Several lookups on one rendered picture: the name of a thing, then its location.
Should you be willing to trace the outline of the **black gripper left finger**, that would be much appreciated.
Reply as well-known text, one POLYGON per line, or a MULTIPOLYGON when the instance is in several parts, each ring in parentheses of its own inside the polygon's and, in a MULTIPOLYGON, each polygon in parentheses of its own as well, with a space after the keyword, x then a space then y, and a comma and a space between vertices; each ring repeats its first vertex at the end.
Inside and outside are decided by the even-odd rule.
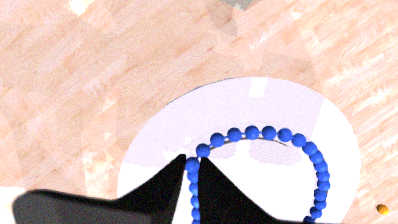
POLYGON ((172 224, 181 195, 186 154, 169 161, 146 182, 116 199, 52 189, 25 191, 13 199, 15 224, 172 224))

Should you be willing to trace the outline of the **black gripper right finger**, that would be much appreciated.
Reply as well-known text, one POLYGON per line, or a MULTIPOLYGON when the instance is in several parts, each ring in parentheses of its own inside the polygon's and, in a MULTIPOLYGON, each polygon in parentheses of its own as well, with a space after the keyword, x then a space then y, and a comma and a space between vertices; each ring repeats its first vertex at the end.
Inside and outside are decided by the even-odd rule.
POLYGON ((339 224, 278 219, 250 199, 207 157, 198 169, 200 224, 339 224))

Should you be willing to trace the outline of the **orange bead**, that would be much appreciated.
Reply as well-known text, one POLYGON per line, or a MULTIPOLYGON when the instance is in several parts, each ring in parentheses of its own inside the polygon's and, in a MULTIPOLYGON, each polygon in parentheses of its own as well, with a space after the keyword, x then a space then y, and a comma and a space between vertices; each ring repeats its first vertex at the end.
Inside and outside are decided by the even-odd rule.
POLYGON ((388 211, 389 211, 388 207, 385 206, 384 204, 377 205, 376 209, 379 212, 379 214, 383 214, 383 215, 388 214, 388 211))

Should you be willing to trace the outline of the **blue bead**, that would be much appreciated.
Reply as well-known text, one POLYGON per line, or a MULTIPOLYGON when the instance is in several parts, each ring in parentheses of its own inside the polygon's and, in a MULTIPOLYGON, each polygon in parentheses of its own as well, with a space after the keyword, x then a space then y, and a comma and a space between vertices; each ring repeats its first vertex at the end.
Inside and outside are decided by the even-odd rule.
POLYGON ((318 180, 317 181, 317 186, 318 186, 318 189, 319 190, 322 190, 322 191, 327 191, 327 190, 329 190, 330 189, 330 182, 327 180, 327 181, 320 181, 320 180, 318 180))
POLYGON ((199 208, 199 206, 198 206, 198 196, 196 197, 195 195, 193 195, 190 198, 190 204, 192 205, 193 208, 199 208))
POLYGON ((197 220, 193 219, 191 224, 200 224, 200 220, 197 221, 197 220))
POLYGON ((320 218, 322 215, 322 210, 317 209, 315 206, 311 207, 309 209, 310 215, 312 215, 313 218, 320 218))
POLYGON ((277 134, 275 128, 272 126, 265 126, 262 129, 262 132, 263 132, 262 137, 268 140, 273 139, 277 134))
POLYGON ((210 155, 210 147, 205 144, 205 143, 201 143, 196 147, 196 155, 201 157, 208 157, 210 155))
POLYGON ((318 201, 324 201, 326 199, 326 192, 319 190, 318 188, 314 190, 314 197, 318 201))
POLYGON ((259 137, 259 129, 254 126, 254 125, 249 125, 246 129, 245 129, 245 137, 248 140, 256 140, 259 137))
POLYGON ((200 162, 197 158, 195 157, 189 157, 186 159, 186 166, 185 169, 190 172, 190 173, 194 173, 196 171, 198 171, 200 167, 200 162))
POLYGON ((315 219, 312 219, 311 216, 306 216, 306 217, 303 219, 303 221, 306 221, 306 222, 309 222, 309 221, 315 222, 314 220, 315 220, 315 219))
POLYGON ((326 161, 324 161, 324 160, 322 160, 322 162, 319 164, 313 163, 313 167, 316 171, 318 171, 320 173, 322 173, 328 169, 328 165, 327 165, 326 161))
POLYGON ((242 131, 239 128, 230 128, 227 132, 228 139, 231 142, 239 142, 242 139, 242 131))
POLYGON ((194 183, 189 184, 189 191, 191 194, 198 195, 197 194, 197 186, 198 186, 198 182, 196 182, 196 184, 194 184, 194 183))
POLYGON ((277 136, 282 142, 289 142, 293 138, 293 133, 289 128, 280 129, 278 132, 277 136))
POLYGON ((187 179, 188 179, 189 182, 191 182, 191 183, 198 182, 198 171, 196 171, 194 173, 190 173, 190 172, 187 171, 186 176, 187 176, 187 179))
POLYGON ((318 201, 318 200, 314 199, 313 200, 313 204, 314 204, 314 206, 317 209, 321 210, 321 209, 324 209, 326 207, 327 202, 325 200, 324 201, 318 201))
POLYGON ((315 164, 319 164, 323 160, 323 153, 321 151, 317 150, 317 152, 315 154, 309 156, 309 159, 311 162, 313 162, 315 164))
POLYGON ((221 133, 213 133, 210 137, 210 143, 212 144, 212 146, 214 147, 221 147, 223 146, 225 142, 225 138, 221 133))
POLYGON ((306 155, 313 155, 317 152, 317 146, 312 141, 306 142, 306 145, 302 146, 302 150, 306 155))
POLYGON ((329 171, 328 170, 325 170, 324 172, 322 172, 322 173, 320 173, 320 172, 316 172, 316 176, 317 176, 317 179, 318 180, 320 180, 321 182, 322 181, 327 181, 327 180, 329 180, 329 178, 330 178, 330 174, 329 174, 329 171))
POLYGON ((293 146, 301 147, 301 146, 305 145, 306 138, 301 133, 295 133, 295 134, 293 134, 293 139, 291 139, 291 142, 292 142, 291 144, 293 146))
POLYGON ((192 208, 192 209, 191 209, 191 216, 192 216, 193 219, 195 219, 195 220, 200 220, 199 208, 192 208))

